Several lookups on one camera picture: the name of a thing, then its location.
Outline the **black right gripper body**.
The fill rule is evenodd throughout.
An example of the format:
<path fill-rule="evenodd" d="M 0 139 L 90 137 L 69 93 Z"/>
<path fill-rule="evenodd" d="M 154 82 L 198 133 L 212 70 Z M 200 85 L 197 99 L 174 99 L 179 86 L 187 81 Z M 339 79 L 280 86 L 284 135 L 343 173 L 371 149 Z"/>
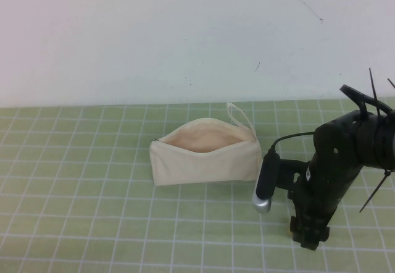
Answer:
<path fill-rule="evenodd" d="M 291 227 L 326 227 L 362 169 L 355 149 L 359 118 L 346 114 L 314 131 L 315 154 L 288 198 L 296 215 Z"/>

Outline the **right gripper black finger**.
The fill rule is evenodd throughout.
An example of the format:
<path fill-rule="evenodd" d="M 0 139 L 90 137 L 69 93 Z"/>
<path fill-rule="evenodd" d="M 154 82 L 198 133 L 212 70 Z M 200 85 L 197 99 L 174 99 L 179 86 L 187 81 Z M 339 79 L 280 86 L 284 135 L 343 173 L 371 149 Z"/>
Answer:
<path fill-rule="evenodd" d="M 289 223 L 289 229 L 292 233 L 294 241 L 304 241 L 304 217 L 303 216 L 291 216 Z"/>
<path fill-rule="evenodd" d="M 301 247 L 316 250 L 320 242 L 328 240 L 330 228 L 326 225 L 305 225 L 302 228 Z"/>

